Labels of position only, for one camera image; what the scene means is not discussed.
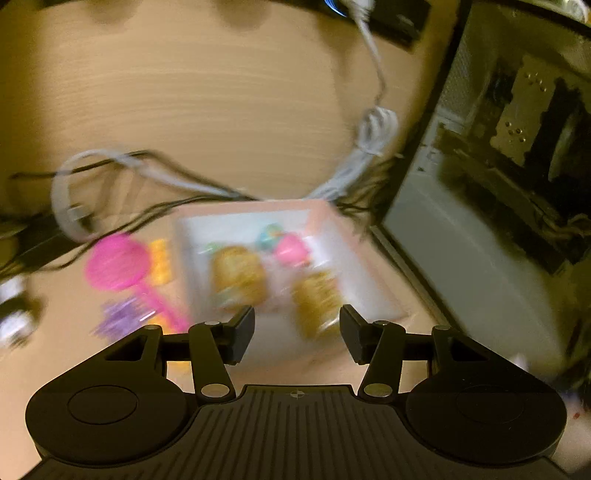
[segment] white box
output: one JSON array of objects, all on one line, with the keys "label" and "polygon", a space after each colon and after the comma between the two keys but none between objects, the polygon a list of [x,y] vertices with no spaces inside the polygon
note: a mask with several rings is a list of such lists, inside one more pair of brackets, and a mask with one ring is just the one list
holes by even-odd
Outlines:
[{"label": "white box", "polygon": [[[323,200],[202,203],[178,208],[177,267],[184,281],[191,321],[203,322],[216,314],[216,320],[228,320],[219,317],[212,304],[209,256],[203,253],[206,245],[217,242],[252,246],[270,223],[278,223],[285,231],[297,232],[304,238],[311,248],[312,265],[326,266],[338,275],[345,303],[350,303],[367,321],[404,319],[406,312],[365,261],[358,238],[345,228],[343,221]],[[255,334],[241,369],[309,355],[326,345],[326,340],[303,338],[294,313],[288,309],[255,308],[255,313]]]}]

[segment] cable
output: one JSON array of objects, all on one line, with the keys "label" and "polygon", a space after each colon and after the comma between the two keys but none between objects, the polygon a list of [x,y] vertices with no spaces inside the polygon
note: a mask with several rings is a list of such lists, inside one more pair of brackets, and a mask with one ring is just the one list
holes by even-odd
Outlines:
[{"label": "cable", "polygon": [[64,268],[69,267],[74,262],[76,262],[78,259],[80,259],[86,252],[88,252],[88,250],[90,250],[93,246],[95,246],[96,243],[98,241],[100,241],[101,239],[103,239],[109,235],[112,235],[113,233],[117,233],[117,232],[121,232],[121,231],[125,231],[127,233],[135,233],[138,230],[140,230],[141,228],[148,225],[149,223],[152,223],[153,221],[155,221],[159,218],[162,218],[164,215],[167,215],[168,213],[170,213],[170,211],[172,209],[176,208],[177,206],[185,205],[186,203],[219,202],[219,201],[231,202],[232,199],[229,199],[227,197],[218,197],[218,196],[212,196],[212,195],[197,195],[197,196],[188,197],[188,198],[181,199],[181,200],[173,200],[172,202],[157,203],[157,204],[152,205],[152,206],[148,207],[147,209],[145,209],[142,213],[140,213],[135,218],[133,218],[133,220],[130,220],[129,222],[124,223],[123,225],[120,225],[119,227],[113,228],[112,230],[103,233],[102,235],[98,236],[97,238],[93,239],[92,241],[87,242],[86,244],[82,245],[80,247],[80,249],[74,254],[74,256],[71,259],[69,259],[68,261],[66,261],[62,264],[48,265],[46,267],[41,268],[40,271],[63,270]]},{"label": "cable", "polygon": [[386,91],[386,77],[382,59],[368,27],[369,14],[374,8],[373,0],[343,0],[349,8],[349,15],[357,25],[361,36],[371,54],[379,80],[379,91],[375,105],[368,110],[357,128],[356,148],[341,164],[333,177],[320,185],[306,198],[335,201],[348,194],[349,188],[363,175],[376,156],[381,156],[384,148],[398,131],[398,118],[387,108],[380,106]]},{"label": "cable", "polygon": [[51,184],[51,208],[53,210],[57,224],[68,237],[78,243],[90,241],[96,238],[98,233],[87,231],[76,218],[72,217],[70,209],[71,201],[69,192],[69,177],[74,171],[74,165],[77,162],[94,155],[101,155],[103,157],[110,158],[126,168],[135,170],[140,175],[162,184],[178,187],[184,190],[192,190],[200,193],[217,195],[220,197],[241,197],[241,194],[234,191],[212,187],[210,185],[205,185],[195,181],[184,181],[182,179],[173,177],[168,175],[166,172],[147,166],[140,159],[131,157],[130,155],[102,149],[87,150],[80,152],[66,160],[57,171],[57,174],[54,176],[53,182]]},{"label": "cable", "polygon": [[398,130],[398,119],[392,110],[375,106],[359,123],[355,148],[333,177],[310,193],[308,199],[334,201],[346,196],[350,186],[369,167],[376,155],[392,141]]}]

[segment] black electronic device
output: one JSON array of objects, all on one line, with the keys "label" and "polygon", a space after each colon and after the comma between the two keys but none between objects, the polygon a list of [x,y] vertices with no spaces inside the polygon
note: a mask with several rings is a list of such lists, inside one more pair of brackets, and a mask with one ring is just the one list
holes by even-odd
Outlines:
[{"label": "black electronic device", "polygon": [[[350,385],[247,385],[224,364],[254,333],[250,307],[230,322],[163,335],[146,325],[39,389],[27,427],[43,457],[27,480],[564,479],[549,460],[566,424],[550,387],[447,326],[414,335],[367,323],[340,329],[369,364]],[[398,393],[404,360],[429,377]],[[190,361],[195,394],[166,379]]]}]

